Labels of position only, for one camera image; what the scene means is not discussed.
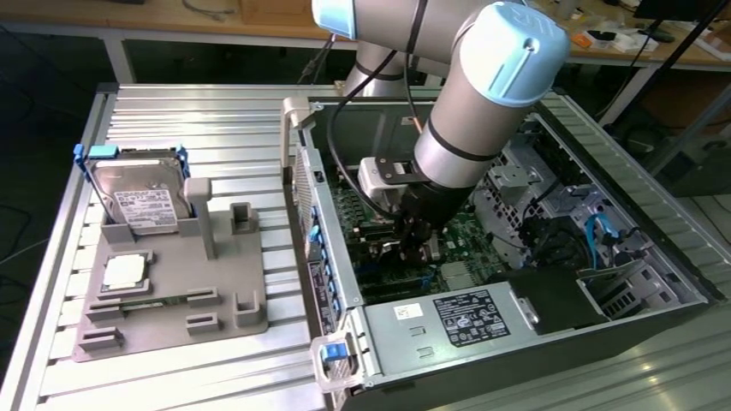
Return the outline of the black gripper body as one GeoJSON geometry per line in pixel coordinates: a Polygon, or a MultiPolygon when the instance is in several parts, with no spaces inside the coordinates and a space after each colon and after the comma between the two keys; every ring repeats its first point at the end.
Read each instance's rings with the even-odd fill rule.
{"type": "Polygon", "coordinates": [[[445,188],[434,182],[410,184],[402,195],[395,230],[402,239],[429,239],[458,214],[474,188],[445,188]]]}

